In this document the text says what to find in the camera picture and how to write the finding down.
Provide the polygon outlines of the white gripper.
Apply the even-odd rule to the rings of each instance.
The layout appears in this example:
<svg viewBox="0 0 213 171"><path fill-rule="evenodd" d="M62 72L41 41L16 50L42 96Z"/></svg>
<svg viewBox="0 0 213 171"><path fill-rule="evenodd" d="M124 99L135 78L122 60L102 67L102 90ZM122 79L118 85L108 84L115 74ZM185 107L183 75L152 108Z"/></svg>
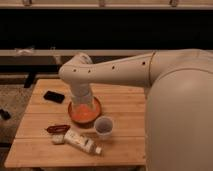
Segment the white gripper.
<svg viewBox="0 0 213 171"><path fill-rule="evenodd" d="M93 92L89 84L72 84L70 90L74 107L85 104L91 109L94 108Z"/></svg>

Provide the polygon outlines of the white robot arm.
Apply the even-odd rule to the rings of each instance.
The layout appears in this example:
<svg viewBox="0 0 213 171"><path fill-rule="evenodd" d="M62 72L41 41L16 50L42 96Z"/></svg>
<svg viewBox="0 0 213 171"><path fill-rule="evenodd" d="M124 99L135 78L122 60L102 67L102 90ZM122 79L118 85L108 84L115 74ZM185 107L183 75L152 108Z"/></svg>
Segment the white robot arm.
<svg viewBox="0 0 213 171"><path fill-rule="evenodd" d="M144 88L147 171L213 171L213 52L153 51L103 63L79 53L59 77L76 102L92 100L92 83Z"/></svg>

